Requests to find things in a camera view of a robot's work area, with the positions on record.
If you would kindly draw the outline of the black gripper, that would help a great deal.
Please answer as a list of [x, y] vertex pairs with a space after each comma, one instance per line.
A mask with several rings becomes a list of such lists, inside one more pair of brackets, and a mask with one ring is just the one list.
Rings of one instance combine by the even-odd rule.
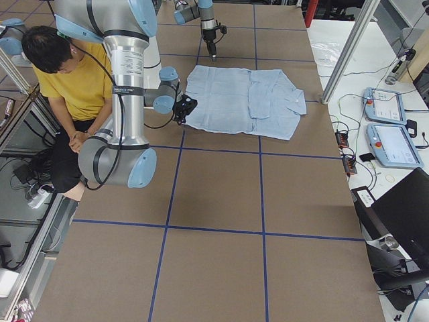
[[190, 98], [188, 95], [182, 95], [181, 99], [174, 104], [174, 121], [178, 125], [186, 123], [186, 117], [192, 113], [192, 111], [198, 105], [196, 99]]
[[217, 38], [217, 30], [214, 29], [203, 29], [202, 30], [202, 37], [204, 42], [206, 43], [206, 47], [209, 54], [213, 54], [210, 56], [210, 59], [212, 62], [217, 61], [217, 47], [215, 44], [215, 40]]

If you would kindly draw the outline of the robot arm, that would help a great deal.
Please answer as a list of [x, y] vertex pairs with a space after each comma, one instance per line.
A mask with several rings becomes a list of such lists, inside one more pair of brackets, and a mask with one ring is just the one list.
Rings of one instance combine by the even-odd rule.
[[176, 23], [184, 25], [195, 19], [200, 20], [202, 40], [206, 44], [208, 54], [212, 61], [217, 59], [217, 43], [227, 34], [227, 27], [215, 18], [213, 2], [200, 1], [174, 1], [174, 18]]
[[158, 29], [152, 1], [57, 1], [54, 7], [59, 34], [102, 44], [111, 61], [113, 112], [81, 148], [82, 175], [99, 186], [147, 186], [157, 155], [143, 134], [144, 108], [171, 113], [172, 121], [182, 124], [197, 106], [170, 66], [159, 71], [156, 89], [144, 87], [144, 52]]

